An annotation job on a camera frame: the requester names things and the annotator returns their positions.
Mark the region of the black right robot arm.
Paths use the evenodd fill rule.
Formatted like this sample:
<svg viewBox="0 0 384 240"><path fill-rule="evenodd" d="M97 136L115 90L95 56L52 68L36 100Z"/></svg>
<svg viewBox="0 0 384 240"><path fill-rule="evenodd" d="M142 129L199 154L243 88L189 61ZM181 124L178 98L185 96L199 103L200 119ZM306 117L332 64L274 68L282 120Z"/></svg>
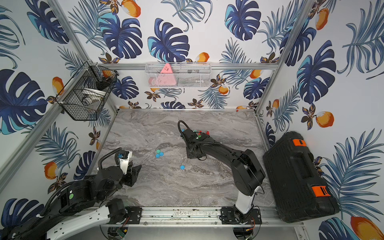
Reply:
<svg viewBox="0 0 384 240"><path fill-rule="evenodd" d="M201 159L211 156L227 165L233 175L238 189L238 197L233 208L223 208L227 213L221 213L223 224L250 224L257 218L254 212L254 199L258 190L262 188L266 173L263 170L255 153L249 149L236 150L215 141L206 133L196 133L190 129L181 132L186 144L189 159Z"/></svg>

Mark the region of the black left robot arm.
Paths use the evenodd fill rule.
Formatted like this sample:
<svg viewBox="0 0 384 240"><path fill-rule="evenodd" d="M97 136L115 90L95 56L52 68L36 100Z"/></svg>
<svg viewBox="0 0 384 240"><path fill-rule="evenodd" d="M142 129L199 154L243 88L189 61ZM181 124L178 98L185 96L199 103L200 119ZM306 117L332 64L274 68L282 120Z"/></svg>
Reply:
<svg viewBox="0 0 384 240"><path fill-rule="evenodd" d="M62 220L102 203L126 185L132 187L139 176L141 165L101 169L85 180L65 183L56 190L46 204L37 200L9 199L3 209L2 240L51 240L49 233Z"/></svg>

